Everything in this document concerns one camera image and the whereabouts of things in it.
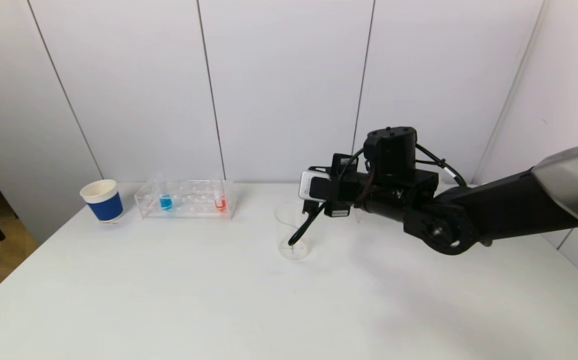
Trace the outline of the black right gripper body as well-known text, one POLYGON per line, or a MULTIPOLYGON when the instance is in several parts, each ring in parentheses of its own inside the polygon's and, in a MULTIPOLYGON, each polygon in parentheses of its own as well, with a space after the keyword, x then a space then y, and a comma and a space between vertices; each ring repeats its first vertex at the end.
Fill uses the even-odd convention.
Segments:
POLYGON ((347 166, 351 155, 335 153, 332 157, 329 180, 327 185, 327 200, 324 205, 324 215, 330 218, 348 217, 356 199, 363 191, 362 182, 366 173, 358 172, 358 158, 347 166))

